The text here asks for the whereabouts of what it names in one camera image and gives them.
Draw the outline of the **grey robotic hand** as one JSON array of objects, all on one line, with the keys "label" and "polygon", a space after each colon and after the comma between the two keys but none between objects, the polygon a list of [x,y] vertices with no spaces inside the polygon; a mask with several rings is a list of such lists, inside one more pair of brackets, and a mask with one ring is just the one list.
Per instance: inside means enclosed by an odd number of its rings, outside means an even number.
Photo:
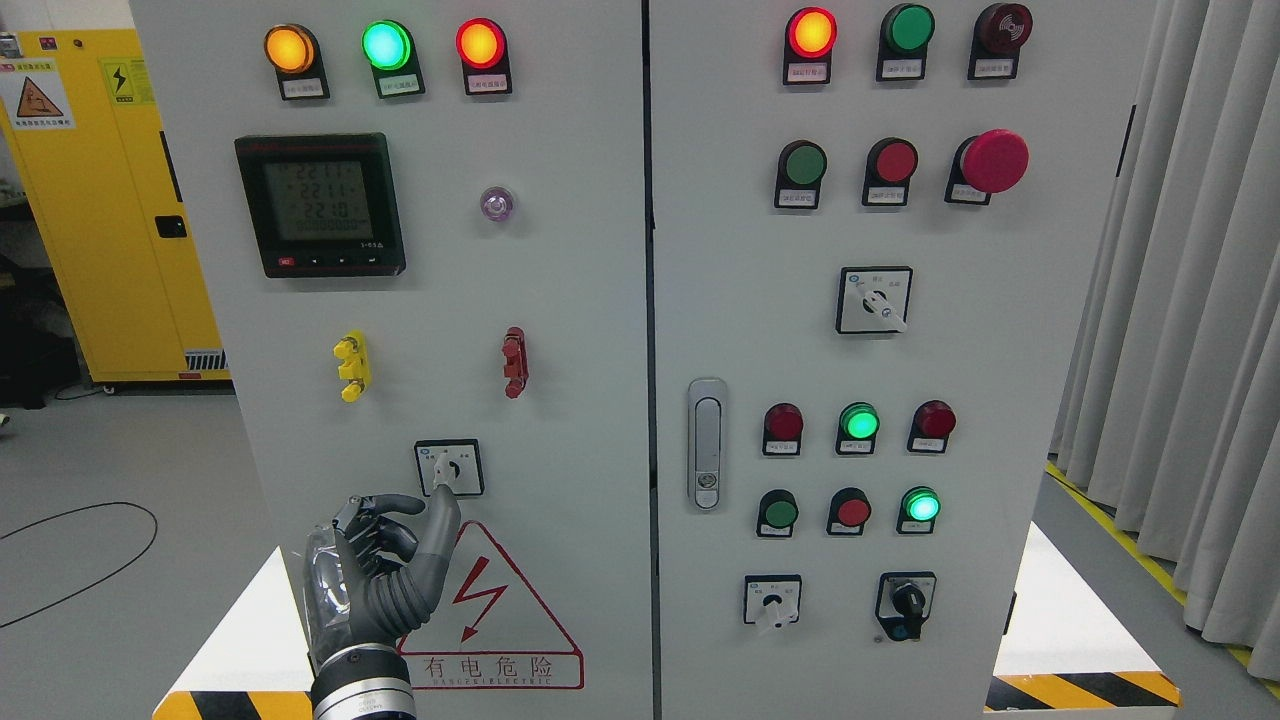
[{"label": "grey robotic hand", "polygon": [[435,612],[461,525],[448,484],[429,498],[352,496],[310,533],[302,600],[312,666],[358,644],[393,644]]}]

